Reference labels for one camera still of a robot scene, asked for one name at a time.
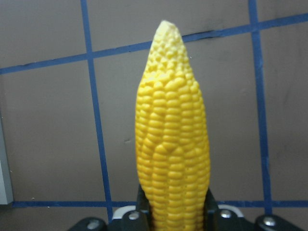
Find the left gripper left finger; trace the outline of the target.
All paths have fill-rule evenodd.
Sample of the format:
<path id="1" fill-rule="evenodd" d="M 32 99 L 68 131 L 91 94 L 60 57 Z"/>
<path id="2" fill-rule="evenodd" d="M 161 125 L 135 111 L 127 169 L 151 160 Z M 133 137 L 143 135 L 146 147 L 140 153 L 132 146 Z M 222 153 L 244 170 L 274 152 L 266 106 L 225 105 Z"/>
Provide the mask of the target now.
<path id="1" fill-rule="evenodd" d="M 126 212 L 121 219 L 122 231 L 150 231 L 150 203 L 141 185 L 138 187 L 136 208 Z"/>

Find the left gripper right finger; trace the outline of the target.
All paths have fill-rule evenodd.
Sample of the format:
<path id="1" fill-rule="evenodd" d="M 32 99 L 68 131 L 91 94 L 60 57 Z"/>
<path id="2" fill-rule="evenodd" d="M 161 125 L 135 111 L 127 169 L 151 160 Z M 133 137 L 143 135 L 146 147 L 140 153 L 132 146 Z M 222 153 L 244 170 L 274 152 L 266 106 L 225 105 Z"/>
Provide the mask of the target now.
<path id="1" fill-rule="evenodd" d="M 244 215 L 232 205 L 218 205 L 211 190 L 208 189 L 204 202 L 205 231 L 243 231 Z"/>

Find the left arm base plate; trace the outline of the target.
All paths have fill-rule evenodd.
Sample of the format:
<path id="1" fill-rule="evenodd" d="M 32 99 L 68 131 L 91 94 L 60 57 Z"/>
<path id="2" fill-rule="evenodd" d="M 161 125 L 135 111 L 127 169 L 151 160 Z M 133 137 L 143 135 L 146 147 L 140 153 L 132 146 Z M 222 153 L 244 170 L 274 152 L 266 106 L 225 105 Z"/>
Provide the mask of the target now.
<path id="1" fill-rule="evenodd" d="M 12 181 L 6 152 L 2 117 L 0 117 L 0 204 L 8 205 L 12 202 Z"/>

